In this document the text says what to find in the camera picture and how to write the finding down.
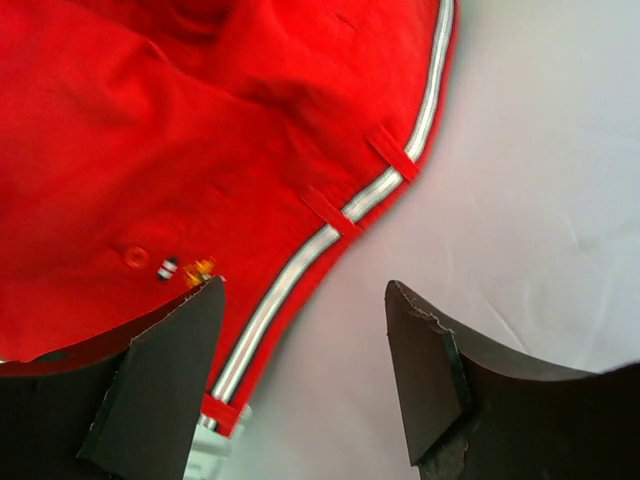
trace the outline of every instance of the red trim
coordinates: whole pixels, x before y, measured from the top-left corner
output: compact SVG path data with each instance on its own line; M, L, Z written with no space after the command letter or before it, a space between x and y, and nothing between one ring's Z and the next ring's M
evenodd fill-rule
M411 161L404 149L386 128L380 127L376 129L367 137L367 141L406 181L411 183L416 179L420 173L417 165Z
M302 201L316 212L325 222L335 228L340 235L355 238L362 233L362 228L345 217L342 212L332 205L327 197L313 187L309 187L302 195Z

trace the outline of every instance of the red fabric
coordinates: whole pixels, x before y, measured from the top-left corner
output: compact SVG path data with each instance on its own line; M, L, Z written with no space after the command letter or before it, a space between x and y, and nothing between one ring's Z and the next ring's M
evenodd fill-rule
M213 387L284 266L326 225L304 192L342 209L393 163L367 132L407 141L439 8L0 0L0 358L29 361L155 310L190 288L185 267L210 260L228 298ZM405 189L286 295L228 402L236 416L294 314ZM161 282L168 258L179 269Z

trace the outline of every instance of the gray backdrop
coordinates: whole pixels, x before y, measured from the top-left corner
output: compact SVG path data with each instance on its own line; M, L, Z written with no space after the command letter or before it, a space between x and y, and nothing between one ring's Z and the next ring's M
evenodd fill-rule
M418 478L392 278L547 360L640 358L640 2L461 0L459 15L429 167L300 314L223 480Z

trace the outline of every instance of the white plastic piece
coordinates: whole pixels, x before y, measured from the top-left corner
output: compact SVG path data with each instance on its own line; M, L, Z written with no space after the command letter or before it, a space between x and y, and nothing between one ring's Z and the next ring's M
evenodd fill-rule
M234 446L238 444L250 418L251 408L247 405L231 438L198 424L183 480L218 480L225 461L231 456Z

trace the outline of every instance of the black foam piece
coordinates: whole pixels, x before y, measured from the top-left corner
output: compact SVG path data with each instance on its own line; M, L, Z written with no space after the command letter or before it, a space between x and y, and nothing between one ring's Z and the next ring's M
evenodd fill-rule
M181 480L223 308L214 279L63 352L1 365L0 478Z
M423 480L638 478L640 363L595 374L545 362L400 282L389 283L386 307L407 445ZM460 381L463 390L452 388ZM452 392L465 390L459 409Z

